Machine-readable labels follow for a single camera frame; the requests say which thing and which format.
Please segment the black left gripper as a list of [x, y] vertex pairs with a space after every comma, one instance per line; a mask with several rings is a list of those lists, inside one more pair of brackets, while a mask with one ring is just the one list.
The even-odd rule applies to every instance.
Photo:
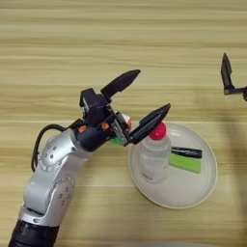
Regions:
[[[100, 91], [107, 98], [123, 91], [131, 85], [141, 71], [127, 71], [116, 77]], [[150, 112], [129, 134], [129, 120], [120, 112], [113, 110], [89, 110], [82, 119], [75, 122], [75, 137], [86, 151], [95, 151], [111, 139], [120, 139], [123, 143], [138, 144], [145, 139], [166, 117], [171, 104], [167, 103]]]

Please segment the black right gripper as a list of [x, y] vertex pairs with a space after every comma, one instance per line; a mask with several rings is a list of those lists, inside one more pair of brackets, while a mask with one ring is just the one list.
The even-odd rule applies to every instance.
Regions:
[[223, 54], [221, 64], [221, 77], [224, 86], [224, 95], [243, 95], [245, 101], [247, 101], [247, 86], [242, 88], [236, 88], [233, 85], [231, 78], [232, 66], [226, 53]]

